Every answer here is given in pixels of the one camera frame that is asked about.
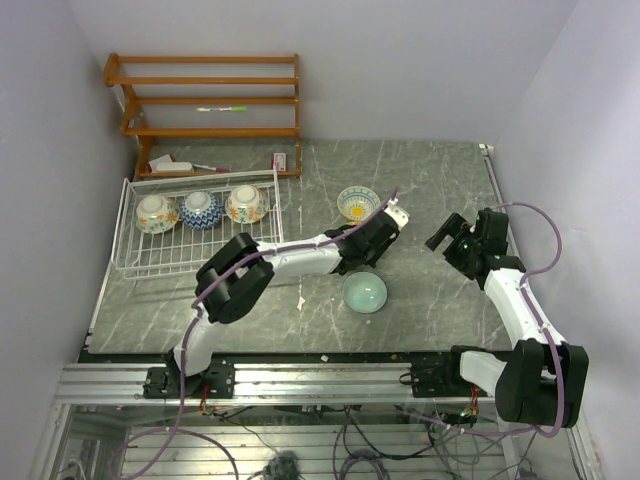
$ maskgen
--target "white wall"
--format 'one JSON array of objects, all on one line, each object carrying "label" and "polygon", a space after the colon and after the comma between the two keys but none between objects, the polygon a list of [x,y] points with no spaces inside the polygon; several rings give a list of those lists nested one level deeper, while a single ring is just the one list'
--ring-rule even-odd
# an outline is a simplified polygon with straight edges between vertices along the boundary
[{"label": "white wall", "polygon": [[132,157],[64,0],[0,7],[0,465],[27,478],[82,345]]},{"label": "white wall", "polygon": [[[495,148],[508,200],[564,233],[557,268],[532,281],[549,318],[591,358],[585,409],[609,478],[637,478],[640,386],[640,3],[581,1]],[[529,266],[554,241],[513,212]]]},{"label": "white wall", "polygon": [[301,55],[306,137],[493,143],[576,0],[70,0],[112,52]]}]

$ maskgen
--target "white wire dish rack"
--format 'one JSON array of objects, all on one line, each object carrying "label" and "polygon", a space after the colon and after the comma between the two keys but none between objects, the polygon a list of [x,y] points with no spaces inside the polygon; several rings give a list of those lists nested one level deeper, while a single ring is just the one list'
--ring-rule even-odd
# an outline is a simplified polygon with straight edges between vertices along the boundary
[{"label": "white wire dish rack", "polygon": [[[180,204],[190,193],[205,191],[213,193],[224,207],[230,192],[239,185],[253,185],[267,196],[269,212],[260,221],[239,224],[225,215],[220,223],[207,230],[192,230],[178,222],[171,230],[154,235],[136,227],[136,207],[147,195],[161,194]],[[239,232],[249,233],[258,242],[283,241],[276,172],[263,170],[142,182],[125,179],[111,261],[129,280],[189,274],[197,271]]]}]

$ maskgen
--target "wooden shelf rack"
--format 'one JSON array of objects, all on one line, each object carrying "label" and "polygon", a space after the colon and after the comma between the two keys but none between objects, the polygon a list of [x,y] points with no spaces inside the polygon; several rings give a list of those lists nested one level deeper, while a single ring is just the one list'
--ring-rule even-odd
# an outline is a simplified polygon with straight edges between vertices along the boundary
[{"label": "wooden shelf rack", "polygon": [[[291,65],[292,76],[289,77],[222,77],[222,76],[127,76],[123,65],[130,64],[250,64],[254,66],[267,64]],[[210,175],[211,172],[176,172],[172,174],[156,174],[148,171],[149,155],[155,138],[273,138],[289,137],[295,141],[295,169],[280,172],[280,175],[300,176],[301,144],[300,144],[300,78],[298,55],[291,57],[166,57],[166,56],[119,56],[109,55],[104,67],[103,80],[106,86],[120,85],[125,98],[125,111],[120,124],[120,131],[126,136],[137,136],[140,152],[136,164],[136,174],[140,178],[184,177],[193,175]],[[266,85],[292,86],[291,96],[138,96],[134,85]],[[149,125],[144,112],[145,105],[292,105],[294,108],[294,126],[292,127],[242,127],[242,128],[202,128],[171,127],[159,128]]]}]

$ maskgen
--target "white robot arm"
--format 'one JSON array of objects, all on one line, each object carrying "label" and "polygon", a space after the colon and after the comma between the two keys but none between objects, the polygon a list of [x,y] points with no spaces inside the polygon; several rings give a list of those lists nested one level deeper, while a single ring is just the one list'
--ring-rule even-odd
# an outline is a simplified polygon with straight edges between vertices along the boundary
[{"label": "white robot arm", "polygon": [[475,225],[454,213],[426,242],[428,248],[435,250],[445,237],[452,237],[443,252],[445,259],[485,290],[511,340],[513,350],[507,361],[482,348],[454,347],[452,352],[462,352],[456,358],[456,375],[495,397],[503,420],[553,425],[558,411],[558,385],[544,327],[554,344],[551,348],[557,349],[561,358],[565,394],[562,426],[571,427],[578,418],[589,358],[584,348],[568,344],[558,333],[529,285],[523,284],[524,265],[518,257],[507,254],[508,227],[509,217],[490,209],[478,212]]},{"label": "white robot arm", "polygon": [[[531,292],[529,285],[520,287],[523,273],[519,270],[501,268],[487,275],[484,290],[498,309],[500,318],[511,340],[511,348],[515,348],[520,340],[533,339],[546,345],[547,339],[540,331],[529,307],[522,298],[520,290],[526,288],[538,312],[543,318],[556,345],[566,342],[565,338],[551,325],[538,300]],[[496,384],[504,371],[507,362],[498,360],[488,352],[464,352],[460,359],[460,376],[473,383],[492,397],[495,396]]]},{"label": "white robot arm", "polygon": [[[214,338],[219,326],[216,323],[231,323],[245,316],[255,305],[272,278],[299,277],[307,274],[344,273],[366,264],[375,266],[376,261],[395,241],[409,222],[409,214],[391,200],[386,208],[372,218],[357,234],[343,242],[330,243],[314,249],[289,250],[274,255],[265,255],[251,264],[241,277],[233,275],[207,296],[204,315],[189,335],[185,349],[187,377],[206,371],[214,353]],[[198,272],[200,294],[225,270],[243,256],[255,251],[285,249],[291,245],[320,245],[327,243],[349,226],[325,232],[311,239],[296,240],[280,244],[258,243],[248,234],[239,234],[225,245]],[[182,339],[173,349],[173,361],[182,370],[180,358]]]}]

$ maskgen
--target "light blue bowl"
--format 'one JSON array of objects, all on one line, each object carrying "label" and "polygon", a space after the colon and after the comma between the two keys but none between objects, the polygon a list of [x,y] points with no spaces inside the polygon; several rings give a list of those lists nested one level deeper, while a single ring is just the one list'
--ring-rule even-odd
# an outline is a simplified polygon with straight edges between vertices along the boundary
[{"label": "light blue bowl", "polygon": [[373,273],[354,273],[342,284],[342,298],[358,313],[377,312],[387,301],[387,286]]}]

